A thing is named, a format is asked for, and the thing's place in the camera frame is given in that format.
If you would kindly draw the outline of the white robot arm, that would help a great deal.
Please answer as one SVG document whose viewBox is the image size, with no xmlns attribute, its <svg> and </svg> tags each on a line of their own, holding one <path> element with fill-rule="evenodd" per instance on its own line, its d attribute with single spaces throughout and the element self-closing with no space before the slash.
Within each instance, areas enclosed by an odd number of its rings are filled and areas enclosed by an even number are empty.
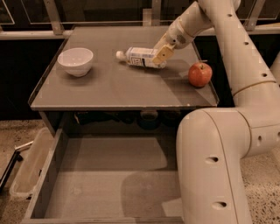
<svg viewBox="0 0 280 224">
<path fill-rule="evenodd" d="M 178 126 L 178 179 L 185 224 L 252 224 L 240 161 L 279 145 L 280 87 L 235 12 L 240 0 L 196 0 L 156 43 L 153 62 L 214 28 L 234 99 Z"/>
</svg>

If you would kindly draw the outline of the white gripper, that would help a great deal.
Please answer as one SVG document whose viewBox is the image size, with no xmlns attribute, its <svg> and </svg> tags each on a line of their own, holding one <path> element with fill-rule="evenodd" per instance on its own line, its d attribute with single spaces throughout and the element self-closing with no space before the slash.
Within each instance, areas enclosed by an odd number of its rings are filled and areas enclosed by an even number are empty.
<svg viewBox="0 0 280 224">
<path fill-rule="evenodd" d="M 177 17 L 169 26 L 167 32 L 154 45 L 154 49 L 158 49 L 152 58 L 154 64 L 161 64 L 168 60 L 174 54 L 175 49 L 183 49 L 194 40 L 186 29 L 186 23 L 182 17 Z"/>
</svg>

